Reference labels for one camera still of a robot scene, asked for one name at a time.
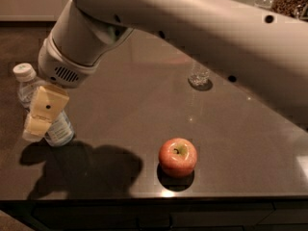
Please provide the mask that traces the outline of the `white gripper with vents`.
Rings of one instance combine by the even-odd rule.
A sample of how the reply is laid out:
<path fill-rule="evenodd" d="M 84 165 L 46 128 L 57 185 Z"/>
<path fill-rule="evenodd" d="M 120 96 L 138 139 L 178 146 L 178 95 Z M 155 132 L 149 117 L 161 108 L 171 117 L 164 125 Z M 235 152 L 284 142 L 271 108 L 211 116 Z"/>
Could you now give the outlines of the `white gripper with vents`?
<path fill-rule="evenodd" d="M 38 75 L 55 85 L 42 85 L 35 90 L 22 138 L 26 141 L 40 141 L 69 100 L 67 91 L 58 86 L 76 89 L 97 68 L 98 64 L 76 64 L 60 52 L 51 36 L 46 38 L 38 53 Z"/>

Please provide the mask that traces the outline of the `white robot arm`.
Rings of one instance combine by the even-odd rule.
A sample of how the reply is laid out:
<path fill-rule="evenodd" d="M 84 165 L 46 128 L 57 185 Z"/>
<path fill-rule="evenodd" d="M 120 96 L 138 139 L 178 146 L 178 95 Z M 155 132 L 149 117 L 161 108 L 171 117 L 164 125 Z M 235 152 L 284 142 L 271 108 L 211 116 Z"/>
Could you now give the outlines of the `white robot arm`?
<path fill-rule="evenodd" d="M 308 23 L 233 0 L 68 0 L 40 48 L 38 75 L 77 88 L 135 29 L 308 129 Z"/>

